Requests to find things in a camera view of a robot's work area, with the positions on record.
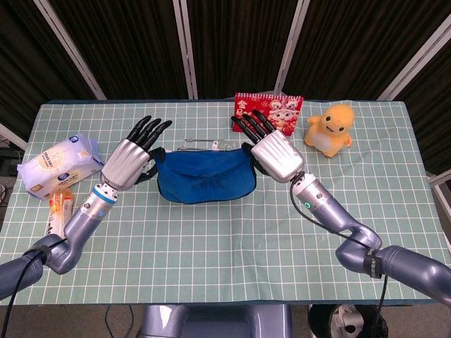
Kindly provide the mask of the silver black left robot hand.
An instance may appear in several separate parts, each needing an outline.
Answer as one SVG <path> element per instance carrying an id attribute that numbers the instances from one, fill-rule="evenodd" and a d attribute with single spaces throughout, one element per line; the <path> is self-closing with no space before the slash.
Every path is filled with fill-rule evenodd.
<path id="1" fill-rule="evenodd" d="M 131 188 L 151 159 L 151 147 L 172 124 L 150 115 L 143 117 L 122 139 L 101 169 L 101 183 L 117 191 Z"/>

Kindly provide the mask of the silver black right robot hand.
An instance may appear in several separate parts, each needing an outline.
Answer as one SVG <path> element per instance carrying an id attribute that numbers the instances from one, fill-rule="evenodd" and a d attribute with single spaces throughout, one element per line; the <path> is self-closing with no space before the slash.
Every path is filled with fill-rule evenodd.
<path id="1" fill-rule="evenodd" d="M 252 142 L 247 147 L 263 174 L 286 183 L 303 172 L 301 153 L 263 113 L 253 110 L 252 115 L 243 114 L 241 118 L 234 115 L 231 120 Z"/>

